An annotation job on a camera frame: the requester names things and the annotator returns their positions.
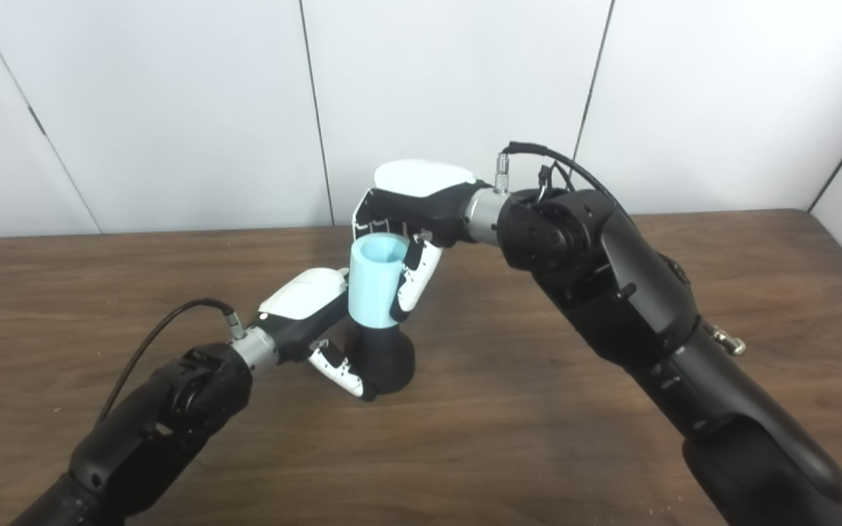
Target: robotic hand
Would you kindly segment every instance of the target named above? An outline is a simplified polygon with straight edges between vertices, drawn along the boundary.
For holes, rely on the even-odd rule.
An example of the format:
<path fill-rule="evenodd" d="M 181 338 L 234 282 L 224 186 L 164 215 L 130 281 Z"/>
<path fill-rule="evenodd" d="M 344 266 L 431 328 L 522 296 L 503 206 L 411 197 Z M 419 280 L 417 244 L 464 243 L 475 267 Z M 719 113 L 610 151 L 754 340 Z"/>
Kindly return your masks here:
<path fill-rule="evenodd" d="M 555 160 L 542 167 L 538 188 L 508 192 L 516 153 Z M 562 164 L 593 189 L 575 191 Z M 566 190 L 552 187 L 555 169 Z M 353 216 L 354 237 L 380 230 L 411 242 L 395 319 L 411 312 L 444 248 L 498 246 L 678 429 L 685 461 L 726 522 L 842 525 L 838 464 L 735 365 L 745 344 L 702 319 L 681 266 L 652 249 L 612 194 L 567 156 L 512 142 L 498 156 L 495 186 L 447 164 L 384 164 Z"/>

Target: white robotic hand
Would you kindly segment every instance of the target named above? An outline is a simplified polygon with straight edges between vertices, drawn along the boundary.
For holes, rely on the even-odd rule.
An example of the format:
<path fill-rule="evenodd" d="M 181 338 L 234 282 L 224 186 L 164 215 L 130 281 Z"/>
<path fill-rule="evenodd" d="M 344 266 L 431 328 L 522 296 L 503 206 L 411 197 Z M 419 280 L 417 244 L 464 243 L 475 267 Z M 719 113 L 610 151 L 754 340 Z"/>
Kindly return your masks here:
<path fill-rule="evenodd" d="M 268 297 L 248 334 L 278 353 L 278 363 L 304 362 L 311 344 L 347 315 L 347 269 L 308 269 Z"/>
<path fill-rule="evenodd" d="M 391 309 L 396 321 L 404 321 L 414 310 L 445 248 L 478 240 L 495 244 L 495 218 L 506 197 L 471 171 L 451 164 L 404 159 L 375 171 L 375 187 L 353 212 L 353 238 L 372 232 L 408 237 Z"/>

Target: black robotic arm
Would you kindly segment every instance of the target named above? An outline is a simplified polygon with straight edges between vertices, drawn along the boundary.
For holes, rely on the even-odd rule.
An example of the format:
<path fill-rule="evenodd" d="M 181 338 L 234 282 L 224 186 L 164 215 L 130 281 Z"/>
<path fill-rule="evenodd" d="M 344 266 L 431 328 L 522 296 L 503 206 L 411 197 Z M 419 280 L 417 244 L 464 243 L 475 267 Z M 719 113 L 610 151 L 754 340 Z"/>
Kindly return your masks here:
<path fill-rule="evenodd" d="M 194 347 L 155 370 L 115 409 L 107 407 L 74 449 L 67 472 L 11 525 L 120 526 L 150 508 L 247 406 L 255 378 L 308 359 L 311 343 L 346 316 L 345 276 L 345 270 L 305 270 L 262 302 L 245 329 L 235 329 L 230 309 L 233 339 Z"/>
<path fill-rule="evenodd" d="M 509 156 L 517 153 L 554 160 L 538 188 L 508 192 Z M 565 173 L 561 164 L 593 189 L 575 191 L 569 178 L 568 189 L 552 187 L 553 169 Z M 393 182 L 377 173 L 354 233 L 358 219 L 388 229 L 393 220 L 394 230 L 420 230 L 441 247 L 498 246 L 678 429 L 685 461 L 728 523 L 842 525 L 838 464 L 735 365 L 745 344 L 702 319 L 682 267 L 648 245 L 587 170 L 544 146 L 512 142 L 498 156 L 495 186 L 459 180 L 408 194 L 424 173 L 403 175 Z M 406 272 L 414 261 L 406 260 Z"/>

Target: wooden table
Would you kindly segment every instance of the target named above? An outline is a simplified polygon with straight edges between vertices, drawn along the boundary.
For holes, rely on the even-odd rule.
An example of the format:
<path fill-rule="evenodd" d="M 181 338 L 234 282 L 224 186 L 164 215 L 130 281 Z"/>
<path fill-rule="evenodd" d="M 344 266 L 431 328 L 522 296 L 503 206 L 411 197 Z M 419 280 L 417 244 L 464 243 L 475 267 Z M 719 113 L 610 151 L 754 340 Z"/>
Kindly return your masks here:
<path fill-rule="evenodd" d="M 739 363 L 842 464 L 842 250 L 794 210 L 638 218 L 701 311 L 749 343 Z M 248 316 L 307 267 L 345 266 L 348 229 L 0 240 L 0 524 L 66 469 L 120 367 L 193 297 Z M 253 400 L 131 524 L 722 524 L 680 439 L 498 250 L 447 252 L 404 326 L 417 375 L 362 403 L 307 364 Z M 198 343 L 191 312 L 137 385 Z"/>

